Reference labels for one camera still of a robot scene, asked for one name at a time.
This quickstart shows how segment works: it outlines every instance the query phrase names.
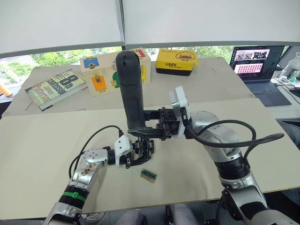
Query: laptop keyboard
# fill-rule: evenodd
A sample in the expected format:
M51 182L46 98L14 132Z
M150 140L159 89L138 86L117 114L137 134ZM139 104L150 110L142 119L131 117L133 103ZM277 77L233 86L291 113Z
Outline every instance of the laptop keyboard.
M279 92L278 89L270 82L268 82L268 83L248 83L246 85L253 94Z

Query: small circuit board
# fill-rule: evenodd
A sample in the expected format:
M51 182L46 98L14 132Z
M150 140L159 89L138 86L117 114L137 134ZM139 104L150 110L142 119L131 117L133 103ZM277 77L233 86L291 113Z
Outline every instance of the small circuit board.
M154 172L151 172L151 171L146 170L146 169L142 169L141 177L145 178L146 180L148 180L152 183L155 182L157 176L158 175Z

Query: yellow box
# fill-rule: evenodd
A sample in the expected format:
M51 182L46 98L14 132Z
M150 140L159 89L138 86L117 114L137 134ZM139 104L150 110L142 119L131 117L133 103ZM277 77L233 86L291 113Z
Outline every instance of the yellow box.
M194 51L160 49L156 71L160 74L189 76L194 64L199 66L199 60Z
M151 59L143 48L131 49L140 59L142 85L151 82ZM115 60L120 52L95 55L80 59L82 75L92 96L120 91Z

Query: book cover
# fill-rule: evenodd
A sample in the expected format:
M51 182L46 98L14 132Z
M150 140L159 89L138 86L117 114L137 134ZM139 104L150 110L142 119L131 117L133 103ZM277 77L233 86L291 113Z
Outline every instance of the book cover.
M72 69L60 73L50 79L27 88L25 91L32 101L40 106L47 101L64 95L68 91L82 85L85 80Z

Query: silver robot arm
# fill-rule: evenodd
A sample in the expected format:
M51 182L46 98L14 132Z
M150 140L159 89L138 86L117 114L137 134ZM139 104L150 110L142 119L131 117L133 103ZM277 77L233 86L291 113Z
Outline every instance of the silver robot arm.
M170 93L172 107L178 120L189 121L193 132L210 143L237 143L238 135L223 124L201 130L217 122L216 115L201 111L189 112L188 103L182 87ZM276 210L269 210L266 200L258 187L248 161L242 156L240 148L216 148L204 145L219 172L219 179L224 190L222 201L235 220L243 220L247 225L296 225L286 215Z
M127 155L131 149L130 140L123 135L114 143L113 150L93 148L85 151L65 191L53 206L43 225L64 225L77 222L97 179L98 171L108 164L119 166L120 157Z

